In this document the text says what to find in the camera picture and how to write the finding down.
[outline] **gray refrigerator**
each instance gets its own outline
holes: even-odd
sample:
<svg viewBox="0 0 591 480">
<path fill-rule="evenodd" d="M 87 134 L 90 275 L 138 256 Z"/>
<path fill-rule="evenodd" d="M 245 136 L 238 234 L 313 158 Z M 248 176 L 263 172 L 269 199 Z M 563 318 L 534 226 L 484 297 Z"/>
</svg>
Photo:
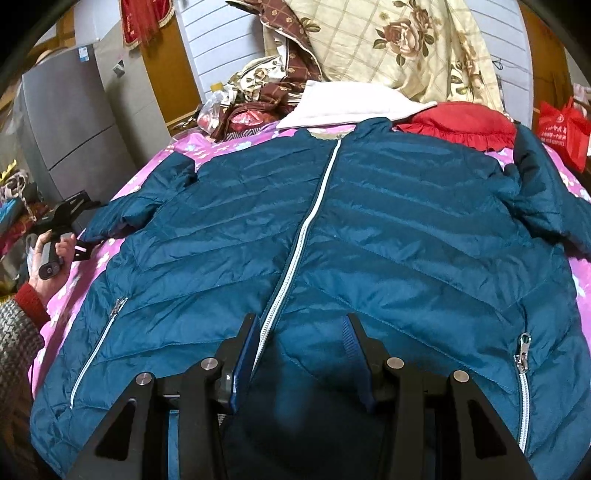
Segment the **gray refrigerator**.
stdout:
<svg viewBox="0 0 591 480">
<path fill-rule="evenodd" d="M 55 53 L 22 76 L 18 139 L 43 199 L 54 206 L 80 190 L 108 202 L 136 173 L 100 80 L 92 45 Z M 74 226 L 84 228 L 94 212 Z"/>
</svg>

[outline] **metal screw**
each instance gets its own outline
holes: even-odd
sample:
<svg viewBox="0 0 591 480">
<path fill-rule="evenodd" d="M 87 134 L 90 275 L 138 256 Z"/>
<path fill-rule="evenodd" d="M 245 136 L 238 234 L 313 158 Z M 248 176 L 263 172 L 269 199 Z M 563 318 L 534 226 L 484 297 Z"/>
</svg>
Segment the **metal screw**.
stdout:
<svg viewBox="0 0 591 480">
<path fill-rule="evenodd" d="M 401 358 L 398 358 L 397 356 L 391 356 L 390 358 L 388 358 L 388 360 L 386 360 L 386 363 L 388 364 L 388 366 L 390 368 L 399 370 L 402 367 L 404 367 L 404 360 L 402 360 Z"/>
<path fill-rule="evenodd" d="M 213 357 L 204 358 L 203 360 L 201 360 L 201 368 L 203 368 L 204 370 L 211 370 L 212 368 L 216 368 L 216 367 L 217 367 L 217 360 L 214 359 Z"/>
<path fill-rule="evenodd" d="M 456 370 L 453 373 L 453 378 L 455 378 L 460 383 L 466 383 L 470 380 L 470 375 L 468 375 L 464 370 Z"/>
<path fill-rule="evenodd" d="M 144 372 L 142 374 L 139 374 L 137 377 L 135 377 L 135 382 L 138 385 L 147 385 L 152 381 L 152 375 L 150 375 L 148 372 Z"/>
</svg>

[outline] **beige floral blanket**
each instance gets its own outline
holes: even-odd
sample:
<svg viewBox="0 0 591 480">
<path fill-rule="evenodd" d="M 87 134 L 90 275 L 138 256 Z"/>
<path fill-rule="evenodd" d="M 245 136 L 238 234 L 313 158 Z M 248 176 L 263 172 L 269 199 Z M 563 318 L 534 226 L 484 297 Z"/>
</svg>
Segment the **beige floral blanket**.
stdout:
<svg viewBox="0 0 591 480">
<path fill-rule="evenodd" d="M 491 56 L 464 0 L 284 0 L 324 77 L 379 82 L 419 102 L 503 112 Z"/>
</svg>

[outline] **blue and white label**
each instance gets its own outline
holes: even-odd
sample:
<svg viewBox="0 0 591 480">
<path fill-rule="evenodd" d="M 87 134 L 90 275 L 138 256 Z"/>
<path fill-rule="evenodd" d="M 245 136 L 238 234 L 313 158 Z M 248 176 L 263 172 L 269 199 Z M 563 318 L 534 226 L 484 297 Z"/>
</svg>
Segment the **blue and white label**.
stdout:
<svg viewBox="0 0 591 480">
<path fill-rule="evenodd" d="M 80 57 L 80 61 L 89 61 L 90 57 L 88 56 L 88 48 L 87 47 L 78 48 L 78 56 Z"/>
</svg>

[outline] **person's hand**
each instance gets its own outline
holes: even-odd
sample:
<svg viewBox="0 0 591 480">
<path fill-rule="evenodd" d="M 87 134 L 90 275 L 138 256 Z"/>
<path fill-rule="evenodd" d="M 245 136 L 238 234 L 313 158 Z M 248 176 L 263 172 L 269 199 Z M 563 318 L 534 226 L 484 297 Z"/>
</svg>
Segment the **person's hand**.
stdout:
<svg viewBox="0 0 591 480">
<path fill-rule="evenodd" d="M 56 253 L 62 257 L 63 264 L 61 265 L 59 273 L 49 280 L 42 280 L 39 278 L 39 267 L 41 266 L 41 255 L 43 254 L 43 245 L 51 240 L 51 231 L 39 235 L 33 253 L 33 271 L 29 278 L 29 285 L 37 293 L 43 306 L 47 307 L 47 303 L 51 298 L 61 290 L 70 277 L 70 269 L 72 267 L 72 260 L 74 259 L 74 248 L 76 246 L 76 237 L 74 234 L 68 238 L 61 240 L 56 244 Z"/>
</svg>

